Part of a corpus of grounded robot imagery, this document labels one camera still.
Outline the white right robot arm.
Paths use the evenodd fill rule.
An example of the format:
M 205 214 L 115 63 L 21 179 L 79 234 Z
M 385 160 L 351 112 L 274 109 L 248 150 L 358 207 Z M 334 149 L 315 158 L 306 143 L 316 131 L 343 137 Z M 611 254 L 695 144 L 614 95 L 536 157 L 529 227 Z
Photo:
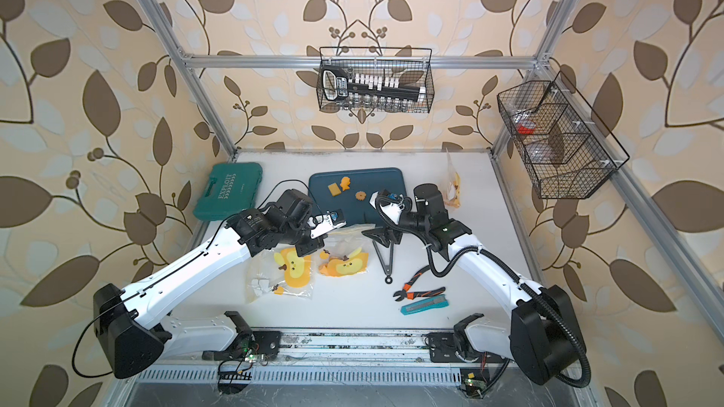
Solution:
M 460 320 L 452 332 L 459 359 L 476 361 L 492 353 L 514 362 L 539 386 L 552 379 L 576 388 L 590 384 L 584 337 L 562 288 L 545 288 L 490 252 L 471 228 L 449 216 L 434 184 L 417 186 L 412 197 L 382 190 L 371 196 L 370 204 L 384 224 L 384 242 L 403 234 L 416 237 L 435 277 L 463 269 L 507 315 L 506 327 L 487 324 L 482 313 Z

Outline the clear resealable duck bag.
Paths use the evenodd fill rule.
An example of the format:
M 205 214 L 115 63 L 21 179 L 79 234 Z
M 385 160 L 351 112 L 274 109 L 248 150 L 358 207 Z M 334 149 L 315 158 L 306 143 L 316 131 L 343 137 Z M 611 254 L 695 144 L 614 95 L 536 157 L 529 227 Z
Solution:
M 445 188 L 444 203 L 448 207 L 459 208 L 461 205 L 460 200 L 460 186 L 461 178 L 454 167 L 452 157 L 449 152 L 446 152 L 447 158 L 447 186 Z

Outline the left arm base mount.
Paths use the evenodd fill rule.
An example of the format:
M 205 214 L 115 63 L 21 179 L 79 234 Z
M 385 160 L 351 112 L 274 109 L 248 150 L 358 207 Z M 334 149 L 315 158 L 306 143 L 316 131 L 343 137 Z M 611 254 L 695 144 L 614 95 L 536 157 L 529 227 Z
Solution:
M 224 316 L 235 326 L 234 339 L 224 350 L 204 350 L 202 359 L 218 362 L 216 386 L 219 393 L 235 395 L 252 381 L 254 365 L 265 366 L 277 358 L 282 333 L 254 332 L 237 311 L 226 311 Z

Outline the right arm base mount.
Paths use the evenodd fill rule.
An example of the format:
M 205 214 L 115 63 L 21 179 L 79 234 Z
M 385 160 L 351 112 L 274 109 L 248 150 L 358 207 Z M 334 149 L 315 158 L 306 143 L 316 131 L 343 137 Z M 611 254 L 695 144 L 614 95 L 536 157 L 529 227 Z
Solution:
M 484 318 L 482 313 L 469 315 L 460 320 L 451 332 L 432 332 L 424 337 L 433 363 L 470 363 L 478 364 L 467 375 L 462 375 L 460 390 L 469 399 L 484 399 L 488 392 L 503 377 L 511 360 L 491 352 L 479 352 L 469 342 L 465 328 L 475 320 Z

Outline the black tongs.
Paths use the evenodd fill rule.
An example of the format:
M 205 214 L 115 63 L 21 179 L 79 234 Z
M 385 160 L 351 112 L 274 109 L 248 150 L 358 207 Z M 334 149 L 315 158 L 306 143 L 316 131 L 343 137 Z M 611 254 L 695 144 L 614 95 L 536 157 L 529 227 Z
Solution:
M 388 227 L 375 227 L 362 231 L 362 235 L 373 242 L 373 248 L 384 271 L 385 283 L 391 285 L 395 248 L 402 242 L 402 233 Z

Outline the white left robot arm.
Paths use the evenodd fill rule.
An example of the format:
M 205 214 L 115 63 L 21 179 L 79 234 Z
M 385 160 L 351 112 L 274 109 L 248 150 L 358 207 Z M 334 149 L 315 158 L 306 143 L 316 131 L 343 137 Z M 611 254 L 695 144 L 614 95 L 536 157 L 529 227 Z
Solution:
M 320 250 L 326 235 L 346 220 L 339 210 L 316 215 L 313 209 L 307 194 L 286 190 L 262 209 L 223 220 L 213 237 L 159 272 L 125 288 L 108 284 L 97 290 L 92 327 L 112 375 L 127 379 L 161 358 L 196 352 L 213 361 L 242 358 L 254 337 L 239 312 L 179 320 L 173 309 L 216 277 L 280 244 L 298 256 Z

